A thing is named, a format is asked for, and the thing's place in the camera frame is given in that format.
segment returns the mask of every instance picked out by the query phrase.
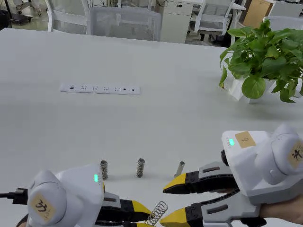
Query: white cabinet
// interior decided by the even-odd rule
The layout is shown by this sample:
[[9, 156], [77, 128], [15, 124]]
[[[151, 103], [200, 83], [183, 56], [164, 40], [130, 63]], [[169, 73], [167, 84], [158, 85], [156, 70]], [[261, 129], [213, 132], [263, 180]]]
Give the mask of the white cabinet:
[[162, 15], [161, 41], [183, 44], [186, 39], [193, 4], [162, 1], [157, 11]]

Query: table leg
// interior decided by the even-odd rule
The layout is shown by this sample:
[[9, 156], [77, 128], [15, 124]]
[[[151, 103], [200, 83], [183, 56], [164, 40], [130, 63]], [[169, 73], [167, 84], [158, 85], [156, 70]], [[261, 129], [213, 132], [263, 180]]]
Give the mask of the table leg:
[[[237, 25], [237, 13], [238, 12], [236, 9], [232, 10], [232, 26], [231, 26], [232, 29], [236, 28]], [[233, 45], [234, 42], [235, 42], [235, 37], [232, 35], [231, 45]]]

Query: human hand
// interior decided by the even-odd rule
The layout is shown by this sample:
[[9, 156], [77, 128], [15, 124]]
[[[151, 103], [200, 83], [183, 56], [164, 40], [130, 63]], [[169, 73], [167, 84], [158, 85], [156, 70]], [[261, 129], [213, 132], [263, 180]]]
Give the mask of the human hand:
[[279, 218], [303, 225], [303, 195], [275, 204], [263, 204], [260, 209], [262, 218]]

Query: black cable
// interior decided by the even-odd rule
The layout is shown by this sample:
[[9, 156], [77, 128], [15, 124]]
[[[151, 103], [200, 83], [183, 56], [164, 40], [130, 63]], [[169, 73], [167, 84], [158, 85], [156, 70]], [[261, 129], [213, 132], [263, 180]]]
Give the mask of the black cable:
[[18, 188], [15, 192], [0, 193], [0, 198], [13, 200], [13, 204], [27, 205], [27, 189]]
[[7, 198], [9, 193], [0, 193], [0, 198]]
[[15, 193], [14, 193], [14, 192], [0, 193], [0, 198], [13, 199], [14, 196], [15, 196]]

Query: metal cylinder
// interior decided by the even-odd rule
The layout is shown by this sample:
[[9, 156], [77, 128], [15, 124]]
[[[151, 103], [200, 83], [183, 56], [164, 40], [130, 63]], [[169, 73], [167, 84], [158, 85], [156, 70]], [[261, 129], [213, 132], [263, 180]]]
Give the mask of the metal cylinder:
[[178, 169], [177, 169], [177, 172], [175, 174], [175, 177], [181, 175], [182, 171], [183, 171], [183, 168], [184, 168], [184, 165], [185, 165], [185, 162], [181, 161], [179, 163], [179, 166], [178, 166]]
[[145, 160], [143, 158], [140, 158], [138, 160], [138, 166], [137, 166], [137, 177], [143, 176], [144, 164], [145, 164]]
[[102, 160], [101, 161], [101, 171], [102, 171], [102, 178], [103, 180], [108, 178], [108, 174], [107, 174], [107, 161]]

